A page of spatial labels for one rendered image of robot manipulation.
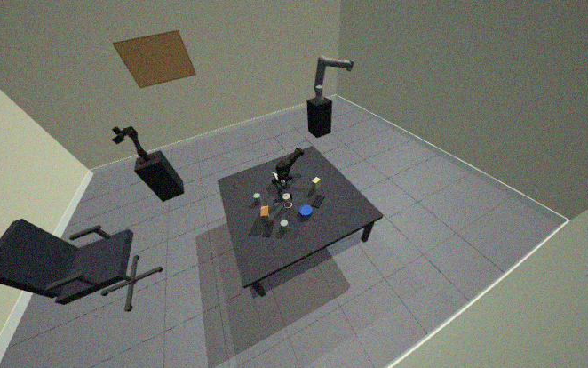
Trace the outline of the blue short cylinder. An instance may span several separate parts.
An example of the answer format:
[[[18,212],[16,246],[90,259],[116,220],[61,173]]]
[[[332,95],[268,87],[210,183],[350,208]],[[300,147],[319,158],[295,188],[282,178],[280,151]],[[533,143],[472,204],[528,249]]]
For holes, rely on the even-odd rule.
[[[312,207],[309,205],[305,204],[299,208],[299,214],[302,218],[309,218],[311,217],[312,213]]]

